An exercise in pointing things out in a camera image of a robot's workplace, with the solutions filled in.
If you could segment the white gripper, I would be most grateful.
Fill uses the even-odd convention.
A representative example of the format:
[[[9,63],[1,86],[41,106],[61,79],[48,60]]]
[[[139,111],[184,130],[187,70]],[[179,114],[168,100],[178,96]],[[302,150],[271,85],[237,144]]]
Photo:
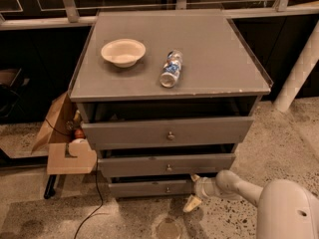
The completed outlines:
[[[183,208],[185,213],[191,212],[198,207],[202,203],[201,199],[220,196],[220,188],[217,186],[214,178],[200,177],[197,174],[191,174],[190,178],[194,182],[195,195],[191,195],[188,198]]]

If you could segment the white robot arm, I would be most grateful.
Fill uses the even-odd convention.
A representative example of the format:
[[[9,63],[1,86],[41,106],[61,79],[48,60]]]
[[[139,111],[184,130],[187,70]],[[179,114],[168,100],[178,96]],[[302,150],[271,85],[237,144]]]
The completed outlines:
[[[191,180],[184,212],[210,197],[245,199],[257,208],[256,239],[319,239],[319,199],[294,181],[275,179],[260,187],[230,170],[216,177],[193,174]]]

